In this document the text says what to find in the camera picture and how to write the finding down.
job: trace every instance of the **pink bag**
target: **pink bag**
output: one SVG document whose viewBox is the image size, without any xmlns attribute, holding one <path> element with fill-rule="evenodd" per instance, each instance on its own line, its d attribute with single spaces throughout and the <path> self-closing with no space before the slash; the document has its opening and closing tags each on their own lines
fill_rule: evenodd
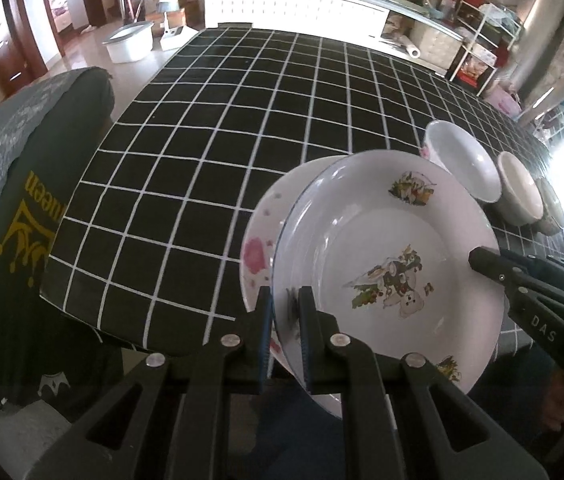
<svg viewBox="0 0 564 480">
<path fill-rule="evenodd" d="M 522 113 L 522 107 L 513 96 L 508 94 L 500 85 L 495 85 L 484 101 L 493 105 L 501 113 L 514 119 Z"/>
</svg>

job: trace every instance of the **white plastic basin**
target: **white plastic basin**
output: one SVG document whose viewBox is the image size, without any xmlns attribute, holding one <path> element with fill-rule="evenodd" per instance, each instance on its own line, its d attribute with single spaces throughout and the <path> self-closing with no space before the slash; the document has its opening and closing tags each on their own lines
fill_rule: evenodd
<svg viewBox="0 0 564 480">
<path fill-rule="evenodd" d="M 107 47 L 111 61 L 128 63 L 146 57 L 153 48 L 151 27 L 152 22 L 140 22 L 118 28 L 102 42 Z"/>
</svg>

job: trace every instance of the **metal screw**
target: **metal screw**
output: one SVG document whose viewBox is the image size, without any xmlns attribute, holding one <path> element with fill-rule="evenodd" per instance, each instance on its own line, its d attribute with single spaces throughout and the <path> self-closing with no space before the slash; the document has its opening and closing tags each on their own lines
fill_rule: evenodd
<svg viewBox="0 0 564 480">
<path fill-rule="evenodd" d="M 146 358 L 146 365 L 150 366 L 151 368 L 159 368 L 166 362 L 166 357 L 164 354 L 160 354 L 156 352 L 155 354 L 151 354 Z"/>
<path fill-rule="evenodd" d="M 347 346 L 351 344 L 351 338 L 346 334 L 333 334 L 331 344 L 333 346 Z"/>
<path fill-rule="evenodd" d="M 426 358 L 422 354 L 413 352 L 406 356 L 406 364 L 411 368 L 421 368 L 426 364 Z"/>
<path fill-rule="evenodd" d="M 237 334 L 226 334 L 223 335 L 222 338 L 220 339 L 220 343 L 222 343 L 224 346 L 228 346 L 229 348 L 233 346 L 238 346 L 240 342 L 241 339 Z"/>
</svg>

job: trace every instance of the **cabinet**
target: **cabinet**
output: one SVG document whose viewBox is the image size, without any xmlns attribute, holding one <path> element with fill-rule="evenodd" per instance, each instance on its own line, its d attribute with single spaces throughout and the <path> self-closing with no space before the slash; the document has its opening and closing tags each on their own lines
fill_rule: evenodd
<svg viewBox="0 0 564 480">
<path fill-rule="evenodd" d="M 379 38 L 388 9 L 353 0 L 204 0 L 206 27 L 252 23 L 255 28 L 360 43 Z"/>
</svg>

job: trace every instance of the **pink flower pattern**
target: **pink flower pattern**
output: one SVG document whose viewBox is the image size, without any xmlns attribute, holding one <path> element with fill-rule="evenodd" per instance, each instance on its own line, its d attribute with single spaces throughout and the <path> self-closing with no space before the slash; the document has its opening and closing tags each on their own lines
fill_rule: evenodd
<svg viewBox="0 0 564 480">
<path fill-rule="evenodd" d="M 246 242 L 242 259 L 251 274 L 257 274 L 261 270 L 266 269 L 267 260 L 264 255 L 264 244 L 262 240 L 259 238 L 251 238 Z"/>
</svg>

